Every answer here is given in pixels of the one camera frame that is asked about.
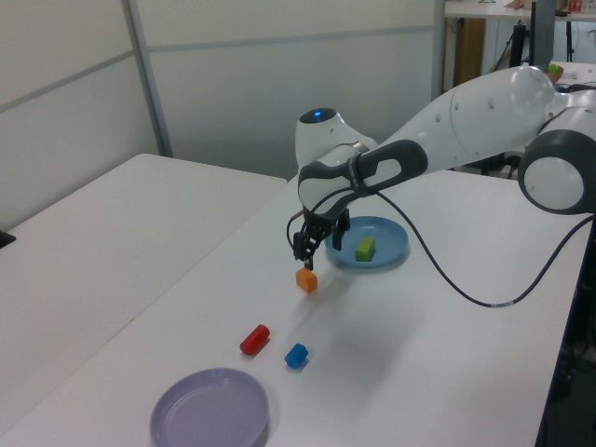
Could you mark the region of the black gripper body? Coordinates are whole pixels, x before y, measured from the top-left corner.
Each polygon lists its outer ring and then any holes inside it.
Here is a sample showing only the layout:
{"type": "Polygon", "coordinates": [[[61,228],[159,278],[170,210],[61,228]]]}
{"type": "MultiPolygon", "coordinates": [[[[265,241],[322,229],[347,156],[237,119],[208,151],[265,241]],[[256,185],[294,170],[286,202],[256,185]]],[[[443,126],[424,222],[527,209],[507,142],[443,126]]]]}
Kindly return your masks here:
{"type": "Polygon", "coordinates": [[[312,238],[326,238],[332,236],[335,224],[343,211],[349,212],[349,209],[341,210],[338,215],[325,217],[316,214],[312,210],[304,209],[304,223],[301,227],[301,231],[307,231],[312,238]]]}

